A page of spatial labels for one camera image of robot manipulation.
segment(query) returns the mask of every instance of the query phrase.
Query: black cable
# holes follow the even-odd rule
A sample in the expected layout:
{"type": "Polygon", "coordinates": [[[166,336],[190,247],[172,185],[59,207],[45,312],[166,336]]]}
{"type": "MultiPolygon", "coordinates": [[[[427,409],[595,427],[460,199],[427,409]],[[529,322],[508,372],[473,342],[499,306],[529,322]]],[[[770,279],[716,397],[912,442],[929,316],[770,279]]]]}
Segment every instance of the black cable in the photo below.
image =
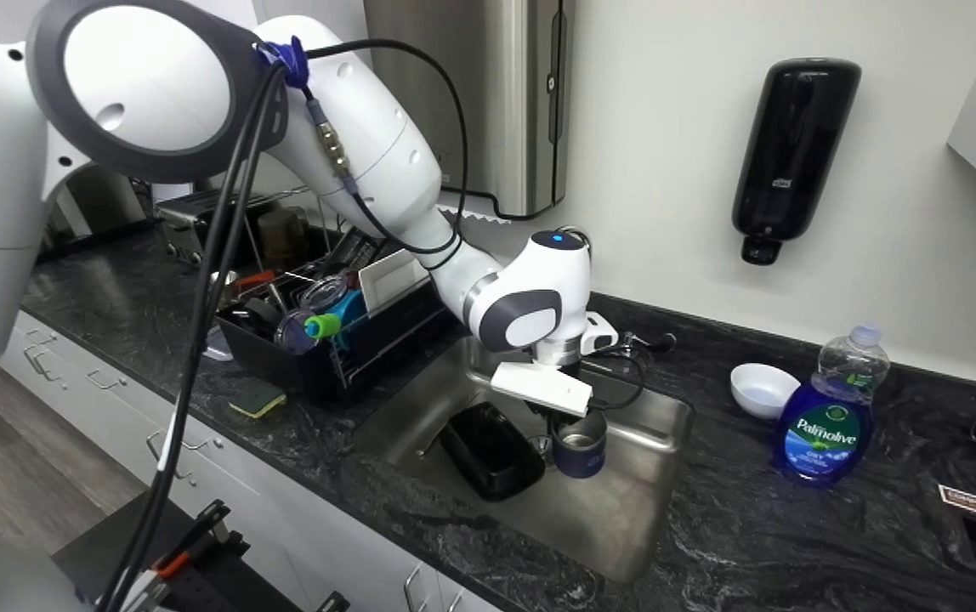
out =
{"type": "Polygon", "coordinates": [[[636,397],[643,397],[643,390],[650,387],[650,366],[636,352],[634,357],[598,352],[598,357],[625,359],[636,372],[636,378],[631,382],[634,390],[623,400],[593,397],[593,406],[616,410],[616,409],[631,409],[636,397]]]}
{"type": "Polygon", "coordinates": [[[338,239],[338,244],[326,247],[326,256],[335,256],[342,261],[342,251],[350,244],[350,242],[360,242],[356,229],[345,231],[338,239]]]}
{"type": "Polygon", "coordinates": [[[463,247],[463,242],[443,261],[429,264],[429,272],[446,270],[455,257],[460,247],[463,247]]]}
{"type": "Polygon", "coordinates": [[[460,224],[463,224],[468,195],[469,195],[468,185],[469,185],[469,157],[473,157],[473,153],[469,153],[469,128],[468,128],[468,112],[463,112],[463,97],[460,97],[460,92],[455,92],[455,80],[454,80],[454,74],[443,67],[443,61],[435,61],[431,55],[427,55],[427,51],[417,47],[417,43],[390,40],[390,36],[345,40],[345,43],[332,43],[332,47],[310,47],[308,55],[310,55],[310,59],[332,59],[332,55],[349,55],[349,51],[364,51],[364,47],[406,51],[406,55],[427,61],[429,67],[435,67],[435,74],[446,80],[451,97],[454,97],[454,109],[455,109],[455,122],[460,122],[460,199],[455,199],[454,233],[451,233],[451,242],[440,244],[440,247],[417,247],[417,244],[400,242],[384,224],[377,224],[377,216],[369,211],[369,204],[364,204],[360,195],[354,196],[354,204],[369,215],[369,220],[370,220],[389,242],[396,242],[396,244],[406,247],[406,251],[440,256],[440,251],[446,251],[446,247],[454,247],[454,244],[460,247],[460,242],[463,242],[460,224]]]}
{"type": "Polygon", "coordinates": [[[551,207],[540,207],[540,211],[533,211],[533,215],[503,215],[496,195],[490,195],[490,189],[463,189],[463,187],[454,187],[454,185],[446,185],[443,189],[485,196],[485,199],[490,199],[495,216],[499,216],[499,220],[517,220],[517,224],[520,224],[520,220],[538,220],[538,216],[546,216],[548,211],[555,211],[555,207],[562,204],[562,199],[551,199],[551,207]]]}
{"type": "Polygon", "coordinates": [[[264,257],[260,239],[256,239],[256,231],[253,231],[253,220],[245,220],[245,239],[250,239],[256,270],[270,270],[270,261],[264,257]]]}
{"type": "Polygon", "coordinates": [[[207,340],[207,325],[213,325],[213,306],[223,299],[223,290],[224,290],[224,270],[219,276],[219,290],[213,292],[213,270],[214,270],[214,256],[219,247],[224,247],[223,233],[224,233],[224,220],[227,220],[227,204],[234,199],[234,185],[239,185],[239,173],[241,173],[241,164],[250,164],[250,173],[256,173],[256,164],[260,164],[260,139],[264,139],[264,128],[265,128],[265,115],[270,115],[270,102],[271,102],[271,92],[281,85],[281,74],[282,70],[270,70],[260,94],[253,97],[250,106],[250,115],[245,115],[245,127],[239,134],[239,143],[234,143],[234,153],[232,153],[232,165],[227,165],[227,179],[223,187],[223,196],[219,196],[219,207],[214,207],[214,220],[213,220],[213,242],[205,244],[205,261],[200,261],[200,290],[199,290],[199,299],[196,299],[196,336],[190,336],[190,350],[189,350],[189,366],[185,366],[185,382],[180,382],[180,397],[176,397],[176,410],[173,410],[173,427],[172,427],[172,442],[166,442],[166,459],[164,459],[164,470],[155,476],[150,491],[146,491],[146,508],[142,508],[142,518],[134,530],[134,539],[125,544],[125,554],[120,561],[120,568],[114,572],[104,599],[99,599],[99,612],[117,612],[123,601],[125,601],[125,593],[131,586],[135,581],[135,572],[150,551],[150,539],[155,539],[155,527],[166,508],[166,495],[172,495],[172,486],[173,486],[173,472],[176,472],[176,461],[180,461],[180,442],[185,442],[185,424],[189,424],[189,409],[190,409],[190,390],[196,390],[196,378],[199,378],[199,366],[200,366],[200,352],[205,352],[205,340],[207,340]]]}

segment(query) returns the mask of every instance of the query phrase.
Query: dark countertop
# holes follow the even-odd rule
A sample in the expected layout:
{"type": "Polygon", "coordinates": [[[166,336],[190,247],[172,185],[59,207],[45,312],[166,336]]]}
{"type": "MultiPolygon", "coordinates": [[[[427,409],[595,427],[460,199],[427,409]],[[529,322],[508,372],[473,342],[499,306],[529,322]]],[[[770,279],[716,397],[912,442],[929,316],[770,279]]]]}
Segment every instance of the dark countertop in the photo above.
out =
{"type": "MultiPolygon", "coordinates": [[[[173,397],[196,276],[142,231],[37,270],[23,309],[173,397]]],[[[732,406],[727,372],[770,359],[810,373],[816,348],[595,296],[619,331],[675,334],[650,387],[693,406],[668,491],[653,561],[631,586],[604,581],[555,551],[476,518],[446,494],[350,453],[354,427],[443,350],[377,384],[364,400],[320,410],[304,400],[264,421],[224,409],[234,365],[205,365],[196,415],[296,484],[508,610],[976,610],[963,519],[936,479],[976,491],[976,384],[896,366],[879,397],[865,461],[833,491],[771,466],[776,424],[732,406]]]]}

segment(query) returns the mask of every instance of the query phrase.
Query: white wall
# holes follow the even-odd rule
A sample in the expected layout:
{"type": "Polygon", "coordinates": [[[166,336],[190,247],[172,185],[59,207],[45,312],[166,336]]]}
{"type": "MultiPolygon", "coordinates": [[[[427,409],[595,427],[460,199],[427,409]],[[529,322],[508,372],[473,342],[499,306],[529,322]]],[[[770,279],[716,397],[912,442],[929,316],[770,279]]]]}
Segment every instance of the white wall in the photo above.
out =
{"type": "Polygon", "coordinates": [[[595,290],[826,340],[879,322],[898,359],[976,378],[976,173],[947,149],[976,74],[976,0],[587,0],[572,187],[595,290]],[[865,77],[808,239],[740,257],[735,185],[766,67],[865,77]]]}

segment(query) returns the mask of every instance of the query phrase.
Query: blue dish soap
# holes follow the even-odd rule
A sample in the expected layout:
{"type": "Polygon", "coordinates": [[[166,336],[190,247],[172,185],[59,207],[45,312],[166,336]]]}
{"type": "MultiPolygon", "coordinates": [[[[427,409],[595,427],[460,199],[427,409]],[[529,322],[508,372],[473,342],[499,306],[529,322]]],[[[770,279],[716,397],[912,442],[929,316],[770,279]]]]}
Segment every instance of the blue dish soap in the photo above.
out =
{"type": "Polygon", "coordinates": [[[780,424],[780,461],[788,476],[816,486],[838,484],[858,466],[870,440],[870,400],[890,359],[882,331],[858,325],[831,340],[813,382],[799,384],[780,424]]]}

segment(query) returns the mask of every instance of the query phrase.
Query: label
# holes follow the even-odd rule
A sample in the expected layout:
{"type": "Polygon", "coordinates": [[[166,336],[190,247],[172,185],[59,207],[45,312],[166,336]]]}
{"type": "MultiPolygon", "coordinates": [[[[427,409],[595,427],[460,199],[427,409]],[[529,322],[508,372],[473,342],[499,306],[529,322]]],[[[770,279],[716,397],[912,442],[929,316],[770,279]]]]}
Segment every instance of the label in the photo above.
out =
{"type": "Polygon", "coordinates": [[[851,372],[846,373],[846,387],[855,387],[858,393],[865,393],[870,387],[870,373],[869,372],[851,372]]]}
{"type": "Polygon", "coordinates": [[[802,479],[831,479],[862,442],[862,418],[846,406],[808,409],[787,431],[787,459],[802,479]]]}

